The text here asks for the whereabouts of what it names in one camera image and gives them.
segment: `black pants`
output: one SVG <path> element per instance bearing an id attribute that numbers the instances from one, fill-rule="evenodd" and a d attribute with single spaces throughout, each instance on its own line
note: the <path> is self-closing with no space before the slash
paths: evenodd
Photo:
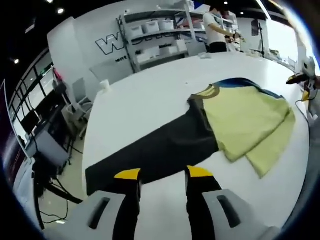
<path id="1" fill-rule="evenodd" d="M 224 53 L 227 51 L 227 44 L 225 42 L 213 42 L 209 46 L 209 53 Z"/>

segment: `person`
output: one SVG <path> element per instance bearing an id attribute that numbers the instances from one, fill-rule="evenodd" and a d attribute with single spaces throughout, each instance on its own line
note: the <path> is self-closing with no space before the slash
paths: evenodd
<path id="1" fill-rule="evenodd" d="M 203 15 L 203 24 L 208 38 L 208 52 L 209 53 L 223 53 L 227 51 L 226 37 L 240 38 L 238 33 L 230 33 L 221 28 L 214 15 L 219 16 L 221 12 L 217 7 L 211 7 L 209 12 Z"/>

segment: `desk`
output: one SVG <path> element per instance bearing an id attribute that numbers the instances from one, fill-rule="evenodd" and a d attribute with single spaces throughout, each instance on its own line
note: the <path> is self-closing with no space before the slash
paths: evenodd
<path id="1" fill-rule="evenodd" d="M 60 167 L 68 160 L 70 157 L 68 151 L 69 147 L 72 146 L 72 143 L 70 142 L 71 139 L 69 139 L 69 146 L 67 149 L 64 149 L 64 141 L 68 128 L 61 114 L 61 110 L 63 108 L 64 105 L 58 106 L 52 111 L 50 118 L 47 120 L 42 120 L 35 129 L 35 140 L 33 137 L 31 137 L 25 147 L 29 158 L 33 157 L 38 150 L 55 166 Z M 56 131 L 57 129 L 60 129 L 60 131 L 62 130 L 61 132 L 63 132 L 64 135 L 60 137 L 60 139 L 59 137 L 52 136 L 52 131 Z"/>
<path id="2" fill-rule="evenodd" d="M 212 59 L 177 60 L 116 82 L 111 92 L 98 93 L 92 108 L 82 163 L 84 189 L 88 167 L 184 115 L 191 94 L 224 79 L 247 78 L 284 96 L 292 106 L 296 123 L 285 152 L 262 179 L 245 157 L 230 163 L 222 152 L 198 166 L 211 171 L 223 189 L 250 203 L 264 224 L 281 228 L 301 192 L 309 154 L 308 124 L 295 106 L 302 92 L 297 85 L 286 85 L 291 75 L 270 60 L 226 52 L 212 54 Z M 144 185 L 136 239 L 191 239 L 185 191 L 183 172 Z"/>

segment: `glass wall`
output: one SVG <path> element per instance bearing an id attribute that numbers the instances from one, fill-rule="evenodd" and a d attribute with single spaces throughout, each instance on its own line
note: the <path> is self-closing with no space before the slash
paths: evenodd
<path id="1" fill-rule="evenodd" d="M 267 20 L 269 49 L 279 52 L 282 60 L 290 65 L 298 62 L 298 43 L 296 32 L 292 27 Z"/>
<path id="2" fill-rule="evenodd" d="M 25 143 L 26 131 L 20 122 L 53 91 L 53 62 L 49 50 L 44 51 L 30 67 L 26 76 L 18 83 L 9 103 L 13 126 Z"/>

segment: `window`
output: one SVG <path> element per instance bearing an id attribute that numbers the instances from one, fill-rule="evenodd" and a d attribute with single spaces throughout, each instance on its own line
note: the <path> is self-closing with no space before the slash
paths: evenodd
<path id="1" fill-rule="evenodd" d="M 298 44 L 293 28 L 282 23 L 267 20 L 269 49 L 279 51 L 280 57 L 290 62 L 298 61 Z"/>
<path id="2" fill-rule="evenodd" d="M 36 80 L 36 73 L 35 73 L 35 71 L 32 69 L 31 71 L 30 71 L 30 73 L 25 77 L 25 79 L 24 79 L 24 83 L 25 83 L 25 85 L 26 85 L 26 87 L 27 87 L 27 89 L 31 86 L 31 84 Z"/>
<path id="3" fill-rule="evenodd" d="M 44 73 L 46 67 L 48 67 L 52 63 L 50 52 L 41 58 L 39 62 L 35 65 L 36 72 L 40 75 Z"/>
<path id="4" fill-rule="evenodd" d="M 313 59 L 314 59 L 315 74 L 317 76 L 320 76 L 320 69 L 319 69 L 320 58 L 317 59 L 315 56 L 315 51 L 313 49 L 313 44 L 312 44 L 312 38 L 310 37 L 308 27 L 304 24 L 303 20 L 301 20 L 299 18 L 299 16 L 296 15 L 293 11 L 286 10 L 285 12 L 286 12 L 288 19 L 290 20 L 290 22 L 293 24 L 293 26 L 297 30 L 299 37 L 306 48 L 306 56 L 313 57 Z"/>
<path id="5" fill-rule="evenodd" d="M 47 74 L 41 79 L 41 84 L 45 94 L 49 94 L 53 89 L 54 70 L 53 68 L 47 72 Z"/>

